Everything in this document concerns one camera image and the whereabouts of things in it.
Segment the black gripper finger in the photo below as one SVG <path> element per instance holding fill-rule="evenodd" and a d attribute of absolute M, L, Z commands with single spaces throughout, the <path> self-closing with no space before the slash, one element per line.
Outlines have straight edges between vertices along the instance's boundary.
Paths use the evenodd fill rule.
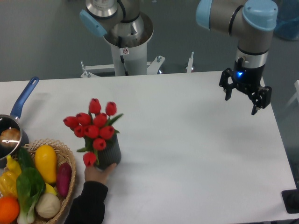
<path fill-rule="evenodd" d="M 233 80 L 233 71 L 230 68 L 225 69 L 220 77 L 219 86 L 225 92 L 225 100 L 231 98 L 232 90 L 236 88 L 236 82 Z"/>
<path fill-rule="evenodd" d="M 270 86 L 259 86 L 257 91 L 251 96 L 253 108 L 251 115 L 255 115 L 258 110 L 265 109 L 271 102 L 272 88 Z"/>

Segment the person's hand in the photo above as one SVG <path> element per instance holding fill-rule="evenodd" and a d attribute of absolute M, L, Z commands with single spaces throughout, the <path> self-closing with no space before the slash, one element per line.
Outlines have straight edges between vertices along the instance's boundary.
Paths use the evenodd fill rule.
<path fill-rule="evenodd" d="M 109 175 L 116 168 L 117 164 L 113 163 L 108 166 L 105 170 L 99 170 L 94 166 L 89 166 L 85 168 L 85 181 L 86 182 L 99 182 L 101 184 L 106 184 Z"/>

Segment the black sleeved forearm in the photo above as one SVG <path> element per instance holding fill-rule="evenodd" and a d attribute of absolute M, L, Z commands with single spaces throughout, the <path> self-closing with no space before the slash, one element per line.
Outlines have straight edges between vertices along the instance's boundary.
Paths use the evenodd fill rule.
<path fill-rule="evenodd" d="M 105 216 L 108 187 L 95 181 L 84 183 L 81 195 L 72 202 L 66 224 L 101 224 Z"/>

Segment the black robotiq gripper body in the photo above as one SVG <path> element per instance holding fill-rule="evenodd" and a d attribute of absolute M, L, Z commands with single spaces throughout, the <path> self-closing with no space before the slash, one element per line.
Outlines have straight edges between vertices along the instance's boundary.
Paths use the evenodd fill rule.
<path fill-rule="evenodd" d="M 265 87 L 260 84 L 264 67 L 265 65 L 247 68 L 245 58 L 239 58 L 233 69 L 231 89 L 237 89 L 244 94 L 254 94 L 265 90 Z"/>

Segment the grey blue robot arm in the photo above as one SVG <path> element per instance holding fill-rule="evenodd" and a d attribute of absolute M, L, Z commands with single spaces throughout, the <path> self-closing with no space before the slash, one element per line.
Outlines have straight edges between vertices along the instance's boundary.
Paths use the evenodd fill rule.
<path fill-rule="evenodd" d="M 117 76 L 147 74 L 147 43 L 153 35 L 151 19 L 137 0 L 88 0 L 80 14 L 84 26 L 111 46 Z M 271 0 L 202 0 L 196 23 L 237 37 L 233 68 L 225 69 L 219 85 L 230 99 L 233 89 L 253 103 L 252 114 L 271 101 L 271 87 L 260 81 L 276 27 L 278 7 Z"/>

